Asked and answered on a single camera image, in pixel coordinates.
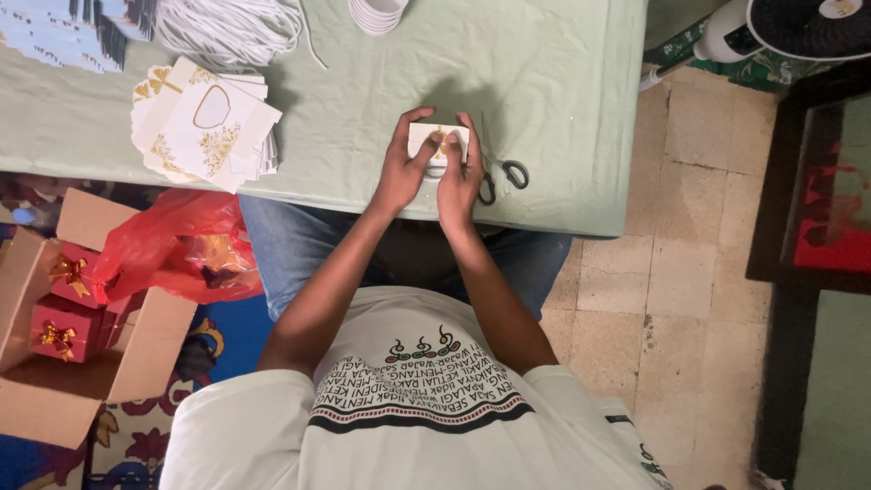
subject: hand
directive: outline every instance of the hand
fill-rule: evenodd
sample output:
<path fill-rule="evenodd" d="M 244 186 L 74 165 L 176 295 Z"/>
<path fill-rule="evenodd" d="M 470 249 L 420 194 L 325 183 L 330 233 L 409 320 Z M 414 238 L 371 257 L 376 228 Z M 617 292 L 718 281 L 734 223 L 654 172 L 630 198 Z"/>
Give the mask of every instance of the hand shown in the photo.
<path fill-rule="evenodd" d="M 418 107 L 405 112 L 396 123 L 396 130 L 387 155 L 384 157 L 384 167 L 381 168 L 381 180 L 372 196 L 370 207 L 375 207 L 395 217 L 417 195 L 423 182 L 423 173 L 427 162 L 436 154 L 442 144 L 442 135 L 432 134 L 423 144 L 417 155 L 408 159 L 408 128 L 412 122 L 436 113 L 434 107 Z"/>
<path fill-rule="evenodd" d="M 466 112 L 458 112 L 456 122 L 469 129 L 469 154 L 464 165 L 461 163 L 463 147 L 460 141 L 456 135 L 448 135 L 448 168 L 436 193 L 438 221 L 449 240 L 458 233 L 474 233 L 472 208 L 484 178 L 481 144 L 478 142 L 472 118 Z"/>

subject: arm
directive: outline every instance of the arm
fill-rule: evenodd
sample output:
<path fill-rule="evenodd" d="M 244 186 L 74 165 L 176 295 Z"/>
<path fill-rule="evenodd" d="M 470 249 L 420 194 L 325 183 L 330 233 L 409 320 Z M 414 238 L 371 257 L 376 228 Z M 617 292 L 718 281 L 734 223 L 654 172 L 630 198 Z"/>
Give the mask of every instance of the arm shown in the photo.
<path fill-rule="evenodd" d="M 472 225 L 472 208 L 484 170 L 481 147 L 465 112 L 457 121 L 469 129 L 467 164 L 449 135 L 448 168 L 438 186 L 439 222 L 456 257 L 469 300 L 496 359 L 521 376 L 540 365 L 559 364 L 547 336 L 496 267 Z"/>
<path fill-rule="evenodd" d="M 441 139 L 431 137 L 412 160 L 408 159 L 408 125 L 433 112 L 433 107 L 418 107 L 400 117 L 372 201 L 281 313 L 260 355 L 258 371 L 289 369 L 313 377 L 335 340 L 375 245 L 417 195 L 427 161 L 438 150 Z"/>

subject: man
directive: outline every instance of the man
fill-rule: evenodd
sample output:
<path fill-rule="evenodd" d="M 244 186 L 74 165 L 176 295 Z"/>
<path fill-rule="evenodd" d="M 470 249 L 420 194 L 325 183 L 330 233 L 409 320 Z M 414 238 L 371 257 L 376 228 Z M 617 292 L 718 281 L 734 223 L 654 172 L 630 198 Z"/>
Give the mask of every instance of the man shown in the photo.
<path fill-rule="evenodd" d="M 571 238 L 476 233 L 484 170 L 468 114 L 457 114 L 467 164 L 449 135 L 436 196 L 458 276 L 433 290 L 384 285 L 370 263 L 441 143 L 431 136 L 409 160 L 409 123 L 434 112 L 400 117 L 353 226 L 240 197 L 277 322 L 257 372 L 181 404 L 162 488 L 672 488 L 625 408 L 607 418 L 537 322 Z"/>

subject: black scissor handle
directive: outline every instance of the black scissor handle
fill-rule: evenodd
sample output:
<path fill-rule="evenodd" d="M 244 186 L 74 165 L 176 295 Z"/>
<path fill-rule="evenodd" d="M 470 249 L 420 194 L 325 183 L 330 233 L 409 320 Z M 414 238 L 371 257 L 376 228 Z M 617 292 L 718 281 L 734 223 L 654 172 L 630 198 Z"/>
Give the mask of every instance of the black scissor handle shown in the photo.
<path fill-rule="evenodd" d="M 494 202 L 496 202 L 496 185 L 493 184 L 493 177 L 490 176 L 490 172 L 484 174 L 484 181 L 487 182 L 487 191 L 490 194 L 488 199 L 484 199 L 481 195 L 481 190 L 478 190 L 478 200 L 484 206 L 491 206 Z"/>
<path fill-rule="evenodd" d="M 512 168 L 516 168 L 520 171 L 521 176 L 523 176 L 523 181 L 517 179 L 517 176 L 511 171 Z M 524 168 L 520 162 L 506 160 L 502 164 L 502 170 L 505 172 L 505 178 L 508 179 L 508 182 L 511 182 L 514 187 L 525 189 L 526 186 L 530 184 L 530 173 L 526 171 L 526 168 Z"/>

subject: table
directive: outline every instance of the table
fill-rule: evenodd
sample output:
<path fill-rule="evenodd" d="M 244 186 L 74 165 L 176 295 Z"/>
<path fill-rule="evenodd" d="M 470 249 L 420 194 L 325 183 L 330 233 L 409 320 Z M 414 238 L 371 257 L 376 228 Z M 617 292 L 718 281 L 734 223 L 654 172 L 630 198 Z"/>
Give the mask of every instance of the table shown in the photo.
<path fill-rule="evenodd" d="M 494 167 L 497 201 L 477 206 L 477 221 L 623 233 L 644 2 L 412 0 L 383 37 L 357 29 L 345 0 L 304 6 L 330 68 L 301 40 L 264 70 L 268 102 L 284 112 L 281 166 L 241 193 L 360 212 L 399 114 L 436 105 L 425 122 L 452 124 L 464 110 L 480 125 L 484 111 L 497 156 L 529 169 L 518 191 Z M 174 58 L 159 42 L 132 42 L 124 73 L 97 75 L 0 44 L 0 169 L 168 185 L 142 166 L 129 111 L 148 67 Z M 424 182 L 402 217 L 436 219 L 436 184 Z"/>

